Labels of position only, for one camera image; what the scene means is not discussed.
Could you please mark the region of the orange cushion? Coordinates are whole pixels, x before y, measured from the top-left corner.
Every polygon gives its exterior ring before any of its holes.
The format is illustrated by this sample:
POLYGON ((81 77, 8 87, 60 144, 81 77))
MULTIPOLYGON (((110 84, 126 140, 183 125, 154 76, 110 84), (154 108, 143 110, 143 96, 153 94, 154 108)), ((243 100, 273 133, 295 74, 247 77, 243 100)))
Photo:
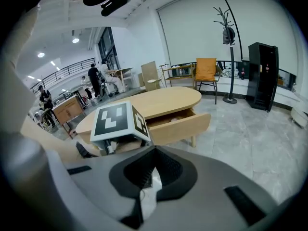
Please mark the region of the orange cushion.
POLYGON ((195 78, 198 81, 214 81, 216 58, 197 58, 195 78))

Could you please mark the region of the light wooden work desk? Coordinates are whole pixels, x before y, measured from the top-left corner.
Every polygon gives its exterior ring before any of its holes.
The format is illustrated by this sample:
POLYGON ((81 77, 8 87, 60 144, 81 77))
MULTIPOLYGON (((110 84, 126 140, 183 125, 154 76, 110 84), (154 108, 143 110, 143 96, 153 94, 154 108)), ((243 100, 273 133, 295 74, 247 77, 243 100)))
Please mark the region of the light wooden work desk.
POLYGON ((132 73, 132 68, 122 68, 114 70, 111 73, 112 77, 117 77, 121 80, 121 83, 124 88, 124 92, 129 90, 134 84, 134 76, 132 73))

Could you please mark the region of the light wooden drawer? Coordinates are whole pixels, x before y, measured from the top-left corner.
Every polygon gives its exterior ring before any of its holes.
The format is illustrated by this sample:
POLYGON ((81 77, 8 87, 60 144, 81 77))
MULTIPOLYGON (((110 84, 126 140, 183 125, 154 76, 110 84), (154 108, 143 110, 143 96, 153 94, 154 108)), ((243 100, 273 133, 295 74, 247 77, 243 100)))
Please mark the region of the light wooden drawer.
POLYGON ((152 142, 167 145, 184 139, 191 139, 196 146, 196 136, 207 130, 211 114, 197 114, 192 108, 146 120, 152 142))

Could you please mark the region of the person's left forearm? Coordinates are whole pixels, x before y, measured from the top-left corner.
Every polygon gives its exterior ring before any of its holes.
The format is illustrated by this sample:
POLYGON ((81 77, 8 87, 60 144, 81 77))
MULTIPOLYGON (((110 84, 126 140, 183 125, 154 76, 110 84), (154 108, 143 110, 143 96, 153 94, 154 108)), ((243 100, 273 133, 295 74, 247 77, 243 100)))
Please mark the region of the person's left forearm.
POLYGON ((29 116, 26 116, 21 134, 39 142, 45 150, 56 151, 64 163, 84 159, 74 141, 63 141, 40 128, 29 116))

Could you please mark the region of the black display fridge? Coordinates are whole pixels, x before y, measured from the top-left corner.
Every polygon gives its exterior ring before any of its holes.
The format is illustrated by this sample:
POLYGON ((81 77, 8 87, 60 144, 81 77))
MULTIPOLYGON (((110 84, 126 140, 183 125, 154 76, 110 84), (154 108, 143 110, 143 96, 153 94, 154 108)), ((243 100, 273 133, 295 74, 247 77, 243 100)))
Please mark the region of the black display fridge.
POLYGON ((249 49, 249 81, 246 101, 255 109, 269 112, 278 83, 278 47, 256 42, 249 49))

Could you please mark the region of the brown wooden cabinet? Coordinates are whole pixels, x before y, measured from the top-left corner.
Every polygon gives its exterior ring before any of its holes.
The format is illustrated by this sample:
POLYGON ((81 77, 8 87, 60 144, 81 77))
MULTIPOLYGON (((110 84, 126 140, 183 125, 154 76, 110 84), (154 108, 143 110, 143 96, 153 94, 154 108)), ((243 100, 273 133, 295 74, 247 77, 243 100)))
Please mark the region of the brown wooden cabinet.
POLYGON ((77 96, 72 96, 66 99, 64 102, 55 106, 52 110, 59 124, 63 127, 65 132, 72 139, 72 134, 75 133, 75 130, 72 129, 68 123, 80 115, 85 115, 84 109, 80 104, 77 96))

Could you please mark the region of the light wooden coffee table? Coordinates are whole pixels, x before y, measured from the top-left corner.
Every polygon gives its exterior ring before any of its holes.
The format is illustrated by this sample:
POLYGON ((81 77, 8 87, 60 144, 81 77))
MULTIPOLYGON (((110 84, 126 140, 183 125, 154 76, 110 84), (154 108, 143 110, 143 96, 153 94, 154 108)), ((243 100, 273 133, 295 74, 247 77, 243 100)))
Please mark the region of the light wooden coffee table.
POLYGON ((130 101, 147 119, 190 109, 201 101, 201 93, 188 87, 169 87, 130 96, 111 104, 130 101))

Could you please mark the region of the black coat rack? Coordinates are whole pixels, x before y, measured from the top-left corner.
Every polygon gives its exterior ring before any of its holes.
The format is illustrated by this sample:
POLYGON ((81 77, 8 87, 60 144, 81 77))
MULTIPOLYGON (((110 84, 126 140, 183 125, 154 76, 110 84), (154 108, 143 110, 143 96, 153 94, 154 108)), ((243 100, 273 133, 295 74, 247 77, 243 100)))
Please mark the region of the black coat rack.
MULTIPOLYGON (((214 23, 219 23, 223 26, 223 28, 228 28, 233 25, 231 21, 228 21, 228 15, 229 15, 229 9, 227 9, 225 12, 222 11, 220 7, 216 8, 213 7, 217 12, 218 15, 222 17, 223 22, 221 21, 214 21, 214 23)), ((227 97, 223 98, 223 101, 229 104, 237 104, 237 100, 233 96, 233 86, 234 86, 234 73, 235 73, 235 66, 234 66, 234 51, 233 51, 233 45, 229 44, 230 46, 230 54, 231 54, 231 86, 230 86, 230 92, 227 97)))

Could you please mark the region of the white roller blind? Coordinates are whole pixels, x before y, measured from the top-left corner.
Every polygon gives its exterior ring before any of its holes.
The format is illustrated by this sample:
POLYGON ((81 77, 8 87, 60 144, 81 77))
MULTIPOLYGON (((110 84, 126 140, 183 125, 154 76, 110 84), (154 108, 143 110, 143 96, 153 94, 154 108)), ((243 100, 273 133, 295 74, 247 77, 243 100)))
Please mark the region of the white roller blind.
POLYGON ((197 58, 230 60, 228 45, 223 44, 222 17, 218 10, 228 13, 228 21, 235 31, 233 45, 237 61, 248 59, 248 48, 240 30, 240 11, 243 0, 179 0, 159 10, 172 65, 194 62, 197 58))

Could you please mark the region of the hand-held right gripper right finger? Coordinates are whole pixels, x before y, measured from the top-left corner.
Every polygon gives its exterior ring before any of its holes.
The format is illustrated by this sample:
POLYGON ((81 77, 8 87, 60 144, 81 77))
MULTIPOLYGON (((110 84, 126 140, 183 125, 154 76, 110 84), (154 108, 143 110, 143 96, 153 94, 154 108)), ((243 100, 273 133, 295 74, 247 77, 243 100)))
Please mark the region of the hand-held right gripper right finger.
POLYGON ((289 204, 277 204, 265 189, 226 163, 171 147, 164 149, 191 161, 198 178, 180 199, 159 202, 143 231, 271 230, 289 204), (225 188, 235 186, 264 213, 263 219, 253 225, 247 223, 225 192, 225 188))

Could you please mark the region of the black metal railing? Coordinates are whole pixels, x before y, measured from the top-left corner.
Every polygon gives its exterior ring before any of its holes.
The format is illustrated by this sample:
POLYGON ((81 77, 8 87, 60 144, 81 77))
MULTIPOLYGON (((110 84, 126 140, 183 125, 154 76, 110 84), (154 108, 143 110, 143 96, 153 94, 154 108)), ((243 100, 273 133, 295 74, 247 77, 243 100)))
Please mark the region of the black metal railing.
POLYGON ((42 85, 44 88, 50 87, 51 85, 57 82, 60 82, 62 80, 65 80, 68 77, 72 77, 73 75, 79 74, 83 71, 90 69, 91 64, 95 64, 95 58, 89 58, 89 59, 74 63, 72 65, 69 65, 67 67, 64 67, 48 75, 47 77, 43 78, 37 84, 33 85, 30 88, 30 90, 36 93, 38 92, 38 88, 40 85, 42 85))

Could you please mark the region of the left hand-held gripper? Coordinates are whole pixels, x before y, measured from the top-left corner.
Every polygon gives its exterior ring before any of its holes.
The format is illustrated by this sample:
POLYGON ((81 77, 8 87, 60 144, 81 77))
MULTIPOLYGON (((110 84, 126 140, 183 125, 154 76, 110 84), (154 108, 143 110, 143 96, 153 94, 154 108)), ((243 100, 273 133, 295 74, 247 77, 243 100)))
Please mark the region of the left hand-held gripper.
POLYGON ((144 117, 130 101, 97 108, 90 134, 91 143, 106 154, 113 154, 112 142, 133 140, 151 142, 144 117))

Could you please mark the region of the metal frame shelf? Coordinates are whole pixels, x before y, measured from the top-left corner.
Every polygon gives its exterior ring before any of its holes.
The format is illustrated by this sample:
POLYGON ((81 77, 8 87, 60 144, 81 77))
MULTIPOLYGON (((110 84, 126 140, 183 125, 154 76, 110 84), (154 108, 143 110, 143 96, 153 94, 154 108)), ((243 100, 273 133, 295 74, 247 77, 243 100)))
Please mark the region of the metal frame shelf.
POLYGON ((187 87, 192 89, 195 88, 195 63, 182 65, 169 65, 165 63, 160 65, 158 69, 162 72, 165 87, 172 87, 172 81, 190 79, 192 83, 187 87))

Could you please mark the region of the grey hanging bag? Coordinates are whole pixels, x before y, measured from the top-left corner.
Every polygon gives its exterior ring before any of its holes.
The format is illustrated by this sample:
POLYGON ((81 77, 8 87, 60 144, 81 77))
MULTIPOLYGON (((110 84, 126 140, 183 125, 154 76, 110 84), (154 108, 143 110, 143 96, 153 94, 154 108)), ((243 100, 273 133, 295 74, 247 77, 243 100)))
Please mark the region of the grey hanging bag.
POLYGON ((223 44, 234 44, 235 32, 231 27, 223 30, 223 44))

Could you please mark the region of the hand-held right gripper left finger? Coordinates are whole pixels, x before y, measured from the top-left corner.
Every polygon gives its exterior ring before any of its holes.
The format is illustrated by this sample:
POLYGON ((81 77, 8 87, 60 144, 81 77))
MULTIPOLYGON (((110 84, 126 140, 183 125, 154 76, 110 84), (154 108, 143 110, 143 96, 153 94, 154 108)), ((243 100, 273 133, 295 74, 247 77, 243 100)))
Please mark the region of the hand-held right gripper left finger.
POLYGON ((123 196, 112 180, 128 189, 131 182, 117 165, 135 161, 152 149, 146 146, 67 164, 55 151, 48 150, 49 169, 69 229, 139 229, 143 224, 140 188, 136 188, 134 196, 123 196))

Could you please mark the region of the rattan metal chair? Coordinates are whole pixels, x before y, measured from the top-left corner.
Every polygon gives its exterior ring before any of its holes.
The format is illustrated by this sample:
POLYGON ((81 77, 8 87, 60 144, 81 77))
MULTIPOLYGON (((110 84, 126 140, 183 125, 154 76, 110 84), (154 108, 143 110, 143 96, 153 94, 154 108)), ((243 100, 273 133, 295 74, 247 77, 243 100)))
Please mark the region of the rattan metal chair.
POLYGON ((222 74, 221 68, 216 65, 216 73, 214 74, 215 77, 218 77, 218 79, 214 79, 213 81, 211 80, 198 80, 196 78, 196 70, 197 66, 195 66, 193 70, 193 75, 194 75, 194 89, 198 90, 200 92, 202 86, 212 86, 214 88, 214 94, 215 94, 215 104, 217 104, 217 94, 218 94, 218 82, 222 74))

